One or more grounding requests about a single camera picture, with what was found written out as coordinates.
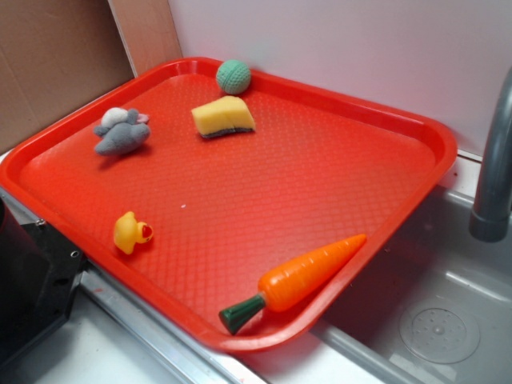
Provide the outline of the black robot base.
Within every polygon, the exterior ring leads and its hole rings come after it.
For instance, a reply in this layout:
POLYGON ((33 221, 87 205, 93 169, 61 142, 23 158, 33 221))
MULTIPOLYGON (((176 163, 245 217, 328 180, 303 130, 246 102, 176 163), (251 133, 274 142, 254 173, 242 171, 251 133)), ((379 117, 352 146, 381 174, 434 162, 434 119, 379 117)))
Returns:
POLYGON ((84 263, 51 224, 21 224, 1 202, 1 368, 67 322, 84 263))

